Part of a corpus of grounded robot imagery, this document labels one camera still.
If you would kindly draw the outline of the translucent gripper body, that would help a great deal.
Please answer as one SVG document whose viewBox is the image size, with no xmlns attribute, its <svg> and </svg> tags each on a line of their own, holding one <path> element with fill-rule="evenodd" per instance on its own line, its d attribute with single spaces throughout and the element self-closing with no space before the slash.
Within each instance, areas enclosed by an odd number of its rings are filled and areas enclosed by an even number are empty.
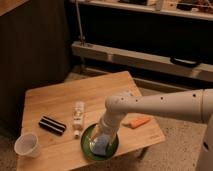
<svg viewBox="0 0 213 171">
<path fill-rule="evenodd" d="M 90 144 L 92 146 L 107 146 L 109 143 L 109 135 L 94 129 L 91 132 Z"/>
</svg>

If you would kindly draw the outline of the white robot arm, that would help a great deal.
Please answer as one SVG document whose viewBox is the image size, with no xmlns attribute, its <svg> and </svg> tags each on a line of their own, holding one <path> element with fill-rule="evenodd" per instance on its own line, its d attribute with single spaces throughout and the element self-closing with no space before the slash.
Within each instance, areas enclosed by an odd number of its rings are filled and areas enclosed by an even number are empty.
<svg viewBox="0 0 213 171">
<path fill-rule="evenodd" d="M 213 89 L 138 97 L 127 91 L 107 97 L 105 109 L 90 138 L 89 145 L 94 154 L 106 155 L 107 146 L 114 140 L 128 113 L 144 113 L 206 123 L 196 171 L 213 171 Z"/>
</svg>

